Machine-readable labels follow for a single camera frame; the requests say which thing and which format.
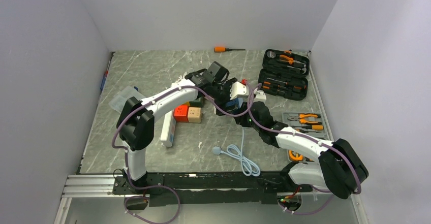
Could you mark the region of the blue cube socket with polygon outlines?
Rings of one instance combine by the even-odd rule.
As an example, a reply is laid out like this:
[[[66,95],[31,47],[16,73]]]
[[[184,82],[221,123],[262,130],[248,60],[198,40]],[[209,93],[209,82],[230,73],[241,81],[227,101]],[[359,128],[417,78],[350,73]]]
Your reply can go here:
[[[229,114],[233,114],[235,111],[241,108],[242,103],[242,98],[233,99],[225,104],[225,111]]]

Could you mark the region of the black tool case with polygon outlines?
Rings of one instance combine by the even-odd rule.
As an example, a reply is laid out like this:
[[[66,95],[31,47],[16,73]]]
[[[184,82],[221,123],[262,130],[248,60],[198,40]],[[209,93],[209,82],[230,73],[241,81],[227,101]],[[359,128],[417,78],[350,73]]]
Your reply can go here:
[[[279,55],[292,57],[294,64],[278,61]],[[310,60],[307,55],[297,54],[291,50],[267,49],[263,56],[258,82],[267,94],[301,101],[307,95],[309,73]]]

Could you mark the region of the grey tool case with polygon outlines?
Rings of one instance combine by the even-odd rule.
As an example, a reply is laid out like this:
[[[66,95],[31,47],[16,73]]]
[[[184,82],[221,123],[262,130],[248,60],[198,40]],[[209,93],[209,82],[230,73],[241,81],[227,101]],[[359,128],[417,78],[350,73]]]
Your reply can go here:
[[[298,121],[289,121],[288,120],[288,116],[296,116],[298,114],[309,114],[307,112],[283,112],[282,113],[282,122],[291,126],[292,128],[294,128],[295,130],[313,136],[315,138],[318,139],[322,139],[322,140],[329,140],[330,136],[328,133],[328,130],[326,128],[327,123],[325,122],[325,119],[323,118],[323,116],[319,113],[313,113],[313,114],[319,114],[321,115],[321,118],[317,119],[318,121],[321,121],[322,124],[321,125],[306,125],[306,124],[301,124]]]

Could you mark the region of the white long power strip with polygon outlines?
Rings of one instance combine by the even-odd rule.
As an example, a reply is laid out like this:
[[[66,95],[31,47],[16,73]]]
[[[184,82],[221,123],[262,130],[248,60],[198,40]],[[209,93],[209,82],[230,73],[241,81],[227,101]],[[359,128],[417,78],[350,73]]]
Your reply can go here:
[[[176,127],[176,119],[174,118],[174,109],[165,114],[163,126],[160,136],[160,141],[164,147],[172,147],[174,142],[174,133]]]

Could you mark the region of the clear plastic parts box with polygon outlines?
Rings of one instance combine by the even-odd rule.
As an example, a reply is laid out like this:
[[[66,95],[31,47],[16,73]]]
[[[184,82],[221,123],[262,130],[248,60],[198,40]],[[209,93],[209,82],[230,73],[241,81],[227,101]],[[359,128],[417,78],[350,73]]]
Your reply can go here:
[[[131,97],[135,97],[137,100],[145,98],[145,96],[138,91],[137,87],[126,86],[114,96],[108,105],[114,111],[121,113],[126,101]]]

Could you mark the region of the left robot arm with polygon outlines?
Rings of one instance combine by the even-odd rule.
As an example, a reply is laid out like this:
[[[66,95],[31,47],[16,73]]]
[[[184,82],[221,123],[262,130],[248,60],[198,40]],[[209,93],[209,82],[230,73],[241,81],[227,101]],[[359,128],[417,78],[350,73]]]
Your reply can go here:
[[[117,122],[114,138],[122,140],[125,150],[126,187],[135,194],[146,187],[146,148],[155,136],[155,123],[178,106],[208,97],[220,108],[231,100],[230,89],[237,78],[229,78],[229,71],[214,61],[209,68],[186,74],[171,87],[151,97],[127,99]]]

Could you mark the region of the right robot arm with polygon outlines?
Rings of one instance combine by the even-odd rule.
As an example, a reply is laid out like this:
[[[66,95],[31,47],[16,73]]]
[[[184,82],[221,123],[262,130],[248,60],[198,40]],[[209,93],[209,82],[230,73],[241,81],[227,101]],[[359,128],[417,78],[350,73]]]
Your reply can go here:
[[[311,163],[290,163],[284,168],[286,174],[280,177],[284,190],[292,191],[303,184],[320,186],[340,199],[362,192],[369,172],[347,140],[323,140],[301,133],[274,120],[263,102],[254,102],[250,108],[242,105],[235,115],[237,124],[256,130],[264,143],[311,159]]]

